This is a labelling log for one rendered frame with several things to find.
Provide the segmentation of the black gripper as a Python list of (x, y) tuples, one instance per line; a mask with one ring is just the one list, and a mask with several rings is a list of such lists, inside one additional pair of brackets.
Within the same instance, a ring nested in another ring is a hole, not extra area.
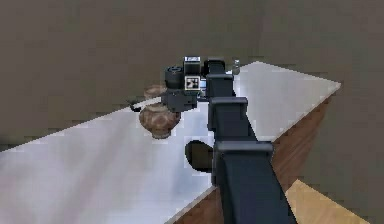
[(197, 93), (185, 90), (183, 68), (171, 66), (165, 70), (166, 91), (160, 97), (146, 99), (144, 96), (134, 97), (127, 101), (133, 112), (140, 112), (144, 107), (162, 103), (174, 113), (185, 112), (197, 107)]

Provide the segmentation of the brown patterned vase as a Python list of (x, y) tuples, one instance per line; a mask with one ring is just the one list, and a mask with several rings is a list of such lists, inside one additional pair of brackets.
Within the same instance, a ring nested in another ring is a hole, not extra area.
[(171, 112), (161, 102), (149, 103), (139, 113), (139, 121), (154, 139), (166, 139), (181, 120), (180, 112)]

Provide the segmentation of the dark round dish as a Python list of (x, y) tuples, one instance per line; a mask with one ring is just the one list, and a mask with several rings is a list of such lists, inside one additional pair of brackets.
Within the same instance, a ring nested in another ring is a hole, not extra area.
[(205, 173), (212, 172), (213, 148), (200, 140), (192, 140), (185, 146), (185, 156), (189, 165)]

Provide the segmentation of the white top wooden table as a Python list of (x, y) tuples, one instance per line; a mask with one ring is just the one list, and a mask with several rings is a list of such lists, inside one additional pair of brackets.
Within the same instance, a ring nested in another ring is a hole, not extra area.
[[(262, 62), (241, 68), (237, 96), (260, 140), (274, 141), (341, 84)], [(213, 146), (208, 103), (155, 140), (124, 108), (0, 152), (0, 224), (171, 224), (213, 191), (184, 147)]]

